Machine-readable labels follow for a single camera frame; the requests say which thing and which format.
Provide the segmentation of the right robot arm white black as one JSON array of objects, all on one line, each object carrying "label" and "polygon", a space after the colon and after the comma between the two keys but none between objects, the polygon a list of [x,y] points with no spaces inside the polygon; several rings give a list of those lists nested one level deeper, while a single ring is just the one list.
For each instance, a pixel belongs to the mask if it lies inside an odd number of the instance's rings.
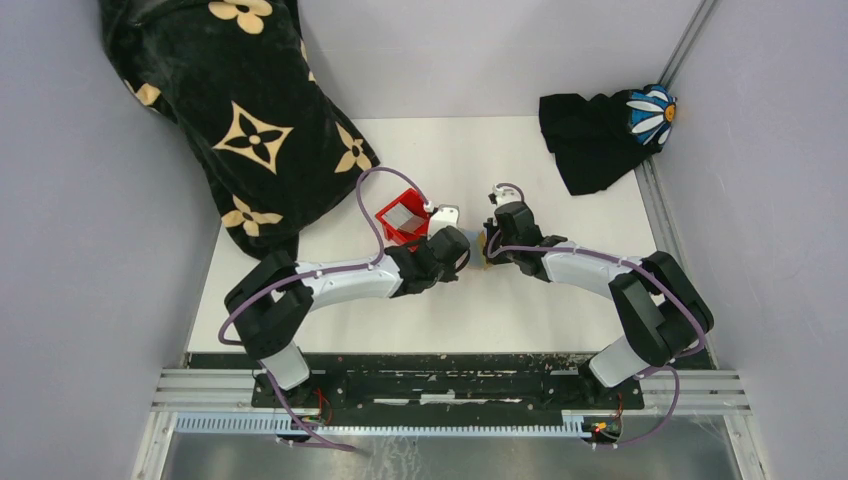
[{"label": "right robot arm white black", "polygon": [[677,260],[664,251],[619,257],[542,234],[522,201],[497,207],[484,224],[489,262],[526,276],[578,287],[612,301],[623,334],[580,366],[580,400],[602,408],[618,385],[658,371],[706,346],[714,318]]}]

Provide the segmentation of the stack of credit cards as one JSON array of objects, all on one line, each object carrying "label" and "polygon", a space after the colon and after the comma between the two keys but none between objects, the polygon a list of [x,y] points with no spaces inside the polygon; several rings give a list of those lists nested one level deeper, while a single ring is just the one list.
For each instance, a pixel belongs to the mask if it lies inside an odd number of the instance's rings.
[{"label": "stack of credit cards", "polygon": [[415,234],[427,222],[425,217],[416,215],[402,203],[387,210],[383,219],[395,231],[409,235]]}]

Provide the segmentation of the red plastic bin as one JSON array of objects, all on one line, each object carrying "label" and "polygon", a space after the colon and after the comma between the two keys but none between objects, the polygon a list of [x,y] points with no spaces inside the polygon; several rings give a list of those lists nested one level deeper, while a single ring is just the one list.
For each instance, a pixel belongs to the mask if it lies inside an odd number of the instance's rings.
[{"label": "red plastic bin", "polygon": [[384,238],[391,244],[404,245],[427,235],[429,214],[423,197],[408,188],[377,212],[375,218]]}]

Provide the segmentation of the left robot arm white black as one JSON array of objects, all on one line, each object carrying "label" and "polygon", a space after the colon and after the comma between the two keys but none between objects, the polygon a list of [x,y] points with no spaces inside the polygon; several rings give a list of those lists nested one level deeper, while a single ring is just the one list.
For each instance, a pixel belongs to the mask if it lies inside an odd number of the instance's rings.
[{"label": "left robot arm white black", "polygon": [[299,263],[287,252],[268,255],[225,296],[238,343],[266,371],[291,406],[307,404],[315,391],[310,368],[294,337],[306,316],[331,305],[368,298],[420,294],[458,279],[471,244],[453,226],[429,238],[384,248],[372,258]]}]

